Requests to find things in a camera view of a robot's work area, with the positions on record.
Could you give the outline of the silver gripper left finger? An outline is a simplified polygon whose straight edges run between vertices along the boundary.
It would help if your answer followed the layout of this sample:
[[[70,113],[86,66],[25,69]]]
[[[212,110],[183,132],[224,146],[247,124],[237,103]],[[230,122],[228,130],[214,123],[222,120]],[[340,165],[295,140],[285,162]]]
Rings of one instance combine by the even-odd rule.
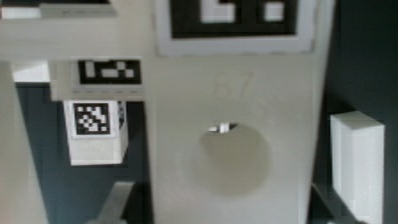
[[[114,183],[98,216],[86,224],[150,224],[151,206],[146,184]]]

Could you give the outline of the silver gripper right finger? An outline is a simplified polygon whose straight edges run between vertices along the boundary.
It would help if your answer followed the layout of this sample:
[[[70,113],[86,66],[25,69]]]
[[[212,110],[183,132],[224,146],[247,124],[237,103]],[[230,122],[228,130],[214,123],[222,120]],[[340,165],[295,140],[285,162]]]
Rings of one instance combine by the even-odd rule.
[[[311,184],[308,224],[368,224],[356,218],[334,188],[320,183]]]

